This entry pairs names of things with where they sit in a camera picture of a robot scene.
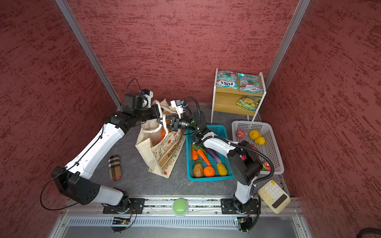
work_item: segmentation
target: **green button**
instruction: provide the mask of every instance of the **green button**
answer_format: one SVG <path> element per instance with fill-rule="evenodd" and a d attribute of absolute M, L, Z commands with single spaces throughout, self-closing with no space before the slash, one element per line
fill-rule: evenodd
<path fill-rule="evenodd" d="M 183 198 L 176 199 L 173 202 L 173 211 L 177 215 L 183 215 L 187 211 L 187 208 L 188 208 L 187 200 Z"/>

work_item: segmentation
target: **teal basket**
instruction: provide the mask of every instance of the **teal basket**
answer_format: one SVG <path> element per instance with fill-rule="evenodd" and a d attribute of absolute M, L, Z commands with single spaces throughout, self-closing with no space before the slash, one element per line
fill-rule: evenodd
<path fill-rule="evenodd" d="M 227 139 L 227 134 L 226 134 L 226 129 L 223 125 L 207 125 L 208 129 L 214 132 L 217 136 L 221 136 L 225 139 Z M 217 170 L 217 162 L 208 154 L 208 160 L 214 170 L 216 171 L 216 175 L 214 177 L 202 177 L 202 178 L 195 178 L 193 176 L 193 166 L 194 166 L 194 161 L 192 160 L 192 135 L 187 135 L 187 173 L 188 173 L 188 178 L 191 181 L 218 181 L 218 180 L 225 180 L 225 179 L 232 179 L 234 178 L 232 168 L 230 168 L 229 161 L 225 156 L 222 154 L 218 153 L 219 157 L 221 158 L 222 164 L 225 165 L 226 170 L 227 170 L 227 176 L 220 176 L 218 174 Z M 206 163 L 202 160 L 201 162 L 202 167 L 205 168 L 207 165 Z"/>

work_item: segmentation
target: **snack package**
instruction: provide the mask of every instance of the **snack package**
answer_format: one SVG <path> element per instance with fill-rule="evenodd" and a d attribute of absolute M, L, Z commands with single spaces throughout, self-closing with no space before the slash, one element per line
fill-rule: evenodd
<path fill-rule="evenodd" d="M 250 111 L 257 110 L 257 106 L 261 101 L 261 97 L 246 95 L 243 96 L 236 104 Z"/>
<path fill-rule="evenodd" d="M 261 76 L 238 73 L 240 91 L 250 93 L 262 93 Z"/>
<path fill-rule="evenodd" d="M 230 70 L 219 70 L 217 73 L 217 87 L 239 88 L 237 83 L 237 73 Z"/>

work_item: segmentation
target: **shelf board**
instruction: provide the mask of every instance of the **shelf board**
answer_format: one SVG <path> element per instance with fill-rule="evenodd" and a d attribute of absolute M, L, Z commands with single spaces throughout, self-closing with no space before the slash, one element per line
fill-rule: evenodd
<path fill-rule="evenodd" d="M 219 93 L 216 90 L 214 111 L 254 116 L 255 111 L 244 109 L 236 104 L 241 98 L 242 94 Z"/>
<path fill-rule="evenodd" d="M 231 93 L 231 94 L 239 94 L 239 95 L 252 95 L 257 97 L 262 97 L 263 93 L 249 93 L 249 92 L 241 92 L 239 88 L 224 88 L 224 87 L 216 87 L 216 93 Z"/>

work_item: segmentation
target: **brown potato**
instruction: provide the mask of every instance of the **brown potato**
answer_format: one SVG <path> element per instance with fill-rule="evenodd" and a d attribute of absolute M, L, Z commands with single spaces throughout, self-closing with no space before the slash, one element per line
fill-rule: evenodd
<path fill-rule="evenodd" d="M 195 164 L 193 166 L 193 176 L 196 178 L 202 178 L 203 176 L 203 167 L 201 163 Z"/>

